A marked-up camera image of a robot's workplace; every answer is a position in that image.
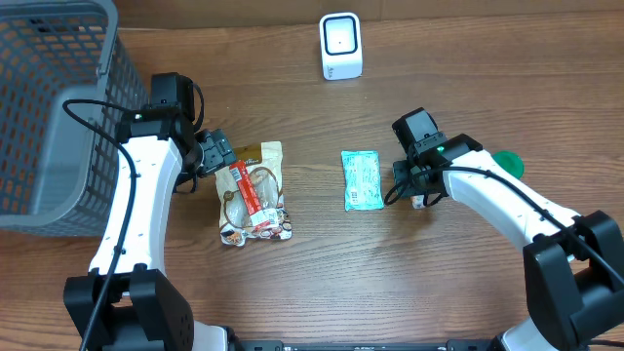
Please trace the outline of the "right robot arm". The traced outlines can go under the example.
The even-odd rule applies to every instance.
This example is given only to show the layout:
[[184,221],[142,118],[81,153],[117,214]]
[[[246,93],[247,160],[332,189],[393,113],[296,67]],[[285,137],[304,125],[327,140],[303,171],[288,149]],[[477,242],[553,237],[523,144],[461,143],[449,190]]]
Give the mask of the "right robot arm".
[[465,134],[447,137],[423,108],[392,125],[406,158],[393,165],[386,205],[444,198],[492,225],[523,256],[528,318],[491,340],[449,341],[449,350],[587,350],[623,323],[623,236],[602,211],[560,206],[501,167]]

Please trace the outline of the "teal wet wipes pack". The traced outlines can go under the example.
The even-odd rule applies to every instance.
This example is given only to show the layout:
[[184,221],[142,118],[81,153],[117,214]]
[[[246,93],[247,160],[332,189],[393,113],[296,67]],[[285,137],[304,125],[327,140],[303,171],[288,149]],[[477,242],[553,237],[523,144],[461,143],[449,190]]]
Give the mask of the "teal wet wipes pack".
[[381,210],[381,172],[378,152],[342,151],[345,177],[345,211]]

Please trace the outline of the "red white snack bar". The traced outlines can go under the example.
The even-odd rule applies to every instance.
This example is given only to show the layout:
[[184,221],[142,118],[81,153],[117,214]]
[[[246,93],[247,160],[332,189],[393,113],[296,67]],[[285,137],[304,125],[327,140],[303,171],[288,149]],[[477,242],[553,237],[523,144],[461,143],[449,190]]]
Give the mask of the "red white snack bar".
[[271,224],[271,222],[269,216],[264,212],[263,207],[260,205],[245,162],[234,162],[229,166],[229,172],[232,174],[241,193],[253,229],[259,231],[264,230]]

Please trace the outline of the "green lid jar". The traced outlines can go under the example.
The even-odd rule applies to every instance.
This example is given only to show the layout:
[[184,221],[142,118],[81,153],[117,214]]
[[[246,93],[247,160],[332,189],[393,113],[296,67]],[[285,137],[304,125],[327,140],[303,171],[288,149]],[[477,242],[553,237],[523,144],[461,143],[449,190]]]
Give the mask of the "green lid jar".
[[514,178],[521,179],[524,175],[525,165],[518,154],[508,150],[501,150],[494,153],[492,159]]

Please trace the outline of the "white brown snack bag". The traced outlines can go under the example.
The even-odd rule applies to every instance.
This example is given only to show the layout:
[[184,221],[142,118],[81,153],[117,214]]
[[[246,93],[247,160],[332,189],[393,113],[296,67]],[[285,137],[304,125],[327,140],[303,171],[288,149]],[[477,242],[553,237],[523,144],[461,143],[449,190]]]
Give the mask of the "white brown snack bag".
[[219,235],[223,244],[242,247],[248,240],[289,240],[293,224],[285,208],[283,190],[283,147],[279,141],[265,141],[237,148],[237,161],[244,161],[260,205],[271,224],[254,230],[229,166],[215,174],[220,201]]

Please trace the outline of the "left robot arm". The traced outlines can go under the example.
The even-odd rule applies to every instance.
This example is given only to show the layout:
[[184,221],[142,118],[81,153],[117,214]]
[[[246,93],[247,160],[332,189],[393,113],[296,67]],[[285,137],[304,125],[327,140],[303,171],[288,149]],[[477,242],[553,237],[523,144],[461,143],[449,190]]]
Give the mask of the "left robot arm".
[[165,273],[172,196],[232,165],[221,130],[203,129],[199,86],[176,72],[155,74],[147,104],[123,108],[113,134],[119,155],[106,229],[85,276],[67,279],[63,302],[83,350],[234,350],[227,327],[195,320]]

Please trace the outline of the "orange tissue pack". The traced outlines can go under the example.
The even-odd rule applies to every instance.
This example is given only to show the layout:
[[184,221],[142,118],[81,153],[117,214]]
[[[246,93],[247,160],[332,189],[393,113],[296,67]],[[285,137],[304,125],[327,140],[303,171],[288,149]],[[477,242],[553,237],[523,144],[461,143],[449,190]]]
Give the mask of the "orange tissue pack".
[[424,195],[414,195],[410,197],[411,205],[414,209],[424,209],[426,204],[426,197]]

